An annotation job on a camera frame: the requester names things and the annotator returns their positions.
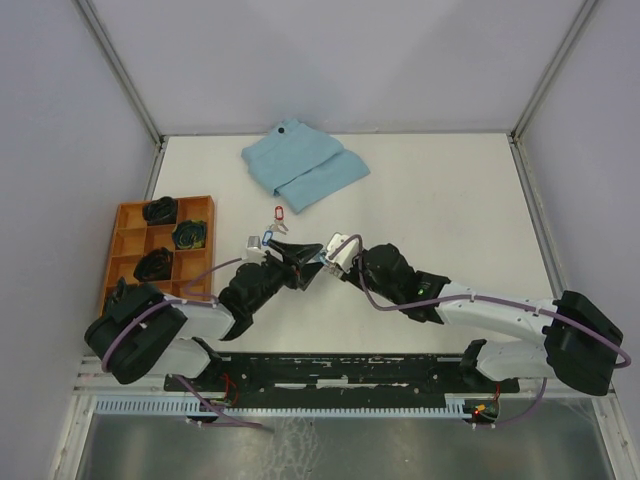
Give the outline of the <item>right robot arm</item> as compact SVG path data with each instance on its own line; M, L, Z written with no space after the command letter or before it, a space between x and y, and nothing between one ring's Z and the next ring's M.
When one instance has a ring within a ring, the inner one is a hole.
M558 299L513 299L479 293L445 276L416 270L392 244L362 247L347 238L330 253L344 280L381 312L439 325L465 326L508 336L506 343L474 340L458 368L467 389L493 381L556 378L579 392L603 396L613 373L630 365L621 330L585 295L566 290Z

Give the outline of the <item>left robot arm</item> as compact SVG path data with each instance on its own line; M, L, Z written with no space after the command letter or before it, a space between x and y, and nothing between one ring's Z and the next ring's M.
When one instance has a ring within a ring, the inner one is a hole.
M240 265L209 302L166 295L152 284L133 288L88 327L85 343L102 370L123 385L149 374L177 374L198 389L212 389L221 366L210 343L239 338L282 288L304 291L323 268L316 259L321 244L271 240L268 247L259 262Z

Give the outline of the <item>blue tag key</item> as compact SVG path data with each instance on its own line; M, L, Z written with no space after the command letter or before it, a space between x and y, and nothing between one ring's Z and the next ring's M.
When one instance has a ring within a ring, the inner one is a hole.
M269 242L273 239L274 232L275 232L275 228L273 226L268 227L264 231L264 233L262 235L262 238L261 238L261 244L263 246L268 246L269 245Z

